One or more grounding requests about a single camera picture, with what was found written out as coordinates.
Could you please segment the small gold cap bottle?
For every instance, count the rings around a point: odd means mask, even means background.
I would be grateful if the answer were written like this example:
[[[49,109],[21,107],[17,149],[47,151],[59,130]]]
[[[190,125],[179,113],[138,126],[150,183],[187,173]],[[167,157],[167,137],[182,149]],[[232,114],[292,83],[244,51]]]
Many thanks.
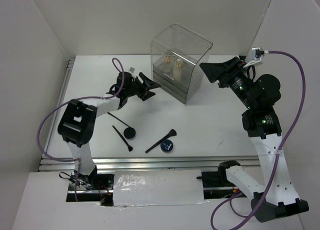
[[[172,56],[166,55],[163,62],[163,72],[169,73],[172,69]]]

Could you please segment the black round compact jar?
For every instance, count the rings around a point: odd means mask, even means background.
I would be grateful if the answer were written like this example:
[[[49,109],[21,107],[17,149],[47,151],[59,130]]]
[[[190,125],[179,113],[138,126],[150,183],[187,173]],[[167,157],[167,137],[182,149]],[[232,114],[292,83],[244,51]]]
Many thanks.
[[[123,131],[123,136],[126,140],[133,140],[136,137],[136,130],[132,127],[127,127],[124,131]]]

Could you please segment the blue round jar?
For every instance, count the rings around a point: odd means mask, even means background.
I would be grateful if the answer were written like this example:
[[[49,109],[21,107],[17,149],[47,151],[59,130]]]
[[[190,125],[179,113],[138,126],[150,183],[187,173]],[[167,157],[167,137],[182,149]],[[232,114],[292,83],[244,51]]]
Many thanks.
[[[174,144],[171,140],[165,139],[160,144],[160,149],[163,153],[169,154],[174,149]]]

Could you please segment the clear acrylic makeup organizer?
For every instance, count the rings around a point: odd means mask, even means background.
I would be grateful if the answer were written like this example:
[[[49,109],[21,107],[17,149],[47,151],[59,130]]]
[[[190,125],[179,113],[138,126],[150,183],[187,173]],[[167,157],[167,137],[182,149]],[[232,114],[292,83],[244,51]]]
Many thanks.
[[[152,79],[182,104],[200,89],[213,42],[197,32],[172,23],[150,43]]]

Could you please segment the black fan makeup brush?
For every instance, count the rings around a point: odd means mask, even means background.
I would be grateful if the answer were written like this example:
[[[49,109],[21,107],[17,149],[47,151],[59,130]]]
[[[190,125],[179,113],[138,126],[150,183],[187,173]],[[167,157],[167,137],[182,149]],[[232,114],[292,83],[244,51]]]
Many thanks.
[[[174,129],[171,129],[168,134],[166,134],[163,138],[158,140],[155,144],[153,144],[150,148],[148,148],[145,153],[149,153],[151,150],[153,150],[155,147],[160,145],[164,140],[167,140],[170,137],[174,137],[177,135],[177,132]]]

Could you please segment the black small makeup brush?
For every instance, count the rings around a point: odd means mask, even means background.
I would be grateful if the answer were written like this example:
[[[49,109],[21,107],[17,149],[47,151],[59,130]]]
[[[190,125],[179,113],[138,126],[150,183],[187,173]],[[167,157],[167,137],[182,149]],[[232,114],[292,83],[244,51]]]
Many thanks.
[[[125,145],[128,148],[128,151],[131,152],[133,150],[133,147],[131,145],[128,144],[127,140],[125,139],[125,137],[119,132],[119,130],[112,125],[112,128],[115,130],[115,132],[119,135],[119,137],[121,138],[121,140],[125,143]]]

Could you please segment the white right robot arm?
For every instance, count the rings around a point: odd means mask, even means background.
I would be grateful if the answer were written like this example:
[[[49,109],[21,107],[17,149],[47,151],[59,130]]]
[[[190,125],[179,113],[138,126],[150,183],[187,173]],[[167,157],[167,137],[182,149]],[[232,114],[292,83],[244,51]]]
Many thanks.
[[[222,63],[201,63],[200,68],[211,83],[230,88],[246,107],[241,115],[243,129],[254,145],[264,184],[254,180],[236,160],[220,163],[218,182],[239,189],[250,201],[250,218],[260,223],[307,212],[308,202],[295,190],[286,163],[279,118],[273,108],[280,100],[280,81],[271,74],[252,80],[245,74],[245,63],[234,57]]]

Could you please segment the cream foundation bottle gold collar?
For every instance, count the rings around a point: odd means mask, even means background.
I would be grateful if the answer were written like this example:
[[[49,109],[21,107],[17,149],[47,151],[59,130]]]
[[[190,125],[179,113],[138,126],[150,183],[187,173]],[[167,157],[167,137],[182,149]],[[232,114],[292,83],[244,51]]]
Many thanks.
[[[181,80],[183,60],[177,58],[173,66],[173,78],[177,81]]]

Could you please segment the black thin makeup brush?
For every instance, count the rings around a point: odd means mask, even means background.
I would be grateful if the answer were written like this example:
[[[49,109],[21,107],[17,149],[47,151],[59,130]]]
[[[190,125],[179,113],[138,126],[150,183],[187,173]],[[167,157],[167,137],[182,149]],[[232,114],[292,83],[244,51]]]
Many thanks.
[[[118,118],[117,116],[113,115],[112,113],[108,112],[108,115],[112,116],[114,119],[116,119],[117,121],[121,122],[122,124],[124,124],[125,126],[127,126],[128,128],[132,128],[130,125],[128,125],[127,123],[125,123],[123,120],[121,120],[120,118]]]

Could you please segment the aluminium frame rail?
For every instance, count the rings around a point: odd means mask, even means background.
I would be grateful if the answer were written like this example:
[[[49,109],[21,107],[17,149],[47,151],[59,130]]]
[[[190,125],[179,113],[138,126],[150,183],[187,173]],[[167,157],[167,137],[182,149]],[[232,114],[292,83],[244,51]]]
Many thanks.
[[[225,161],[235,160],[244,167],[258,167],[257,156],[205,156],[205,157],[138,157],[138,158],[95,158],[93,162],[100,172],[152,171],[200,169],[211,170]]]

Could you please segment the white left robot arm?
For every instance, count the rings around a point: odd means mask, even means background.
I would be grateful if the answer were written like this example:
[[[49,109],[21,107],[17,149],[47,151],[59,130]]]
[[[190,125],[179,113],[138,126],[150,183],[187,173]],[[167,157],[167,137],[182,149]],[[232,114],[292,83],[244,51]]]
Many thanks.
[[[74,173],[86,189],[97,188],[99,184],[97,166],[93,161],[90,140],[94,133],[96,119],[104,114],[120,110],[128,98],[137,96],[146,101],[156,94],[151,90],[161,85],[143,73],[133,76],[130,72],[119,73],[116,83],[99,98],[78,100],[68,103],[58,124],[57,132],[76,159]]]

